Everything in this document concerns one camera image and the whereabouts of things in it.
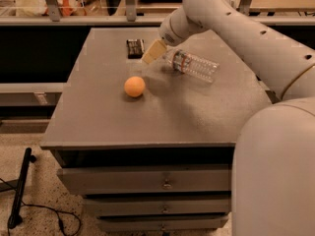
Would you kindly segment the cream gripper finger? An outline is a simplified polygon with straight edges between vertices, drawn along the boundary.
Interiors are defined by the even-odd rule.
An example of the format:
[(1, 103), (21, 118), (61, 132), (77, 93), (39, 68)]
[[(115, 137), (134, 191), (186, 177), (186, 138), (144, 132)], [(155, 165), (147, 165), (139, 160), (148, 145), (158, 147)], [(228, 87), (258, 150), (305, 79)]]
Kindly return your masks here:
[(162, 39), (156, 39), (149, 49), (144, 53), (142, 60), (146, 64), (150, 64), (157, 60), (163, 53), (166, 52), (167, 46)]

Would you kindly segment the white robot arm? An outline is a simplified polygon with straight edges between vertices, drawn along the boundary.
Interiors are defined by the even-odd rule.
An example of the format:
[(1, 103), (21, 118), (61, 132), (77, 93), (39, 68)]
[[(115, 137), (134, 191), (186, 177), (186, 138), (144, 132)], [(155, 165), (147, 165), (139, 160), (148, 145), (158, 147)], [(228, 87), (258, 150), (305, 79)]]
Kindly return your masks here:
[(237, 12), (229, 0), (182, 0), (143, 59), (212, 30), (250, 68), (248, 96), (270, 89), (242, 127), (231, 173), (233, 236), (315, 236), (313, 49)]

